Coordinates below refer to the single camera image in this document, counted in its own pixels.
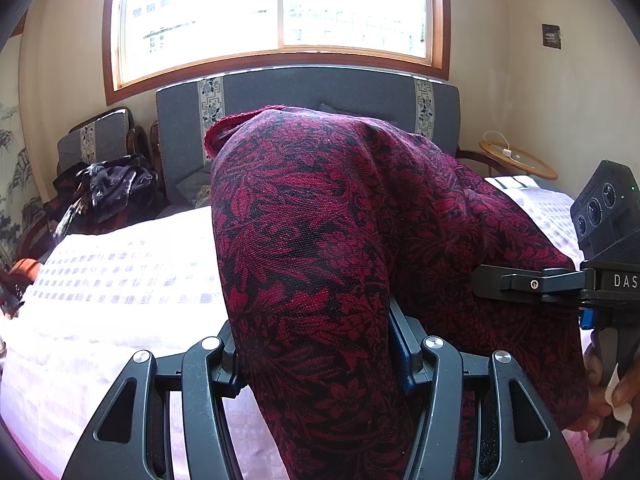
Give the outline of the person's right hand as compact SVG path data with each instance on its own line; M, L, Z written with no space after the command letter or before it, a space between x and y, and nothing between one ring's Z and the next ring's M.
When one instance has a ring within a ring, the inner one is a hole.
M593 434L598 429L600 422L612 414L612 406L605 400L605 388L600 386L602 363L592 346L589 346L584 353L584 364L589 392L588 404L580 417L568 429ZM631 420L628 424L628 430L631 434L639 427L639 389L640 367L639 357L636 356L630 369L612 393L613 405L616 408L626 403L632 407Z

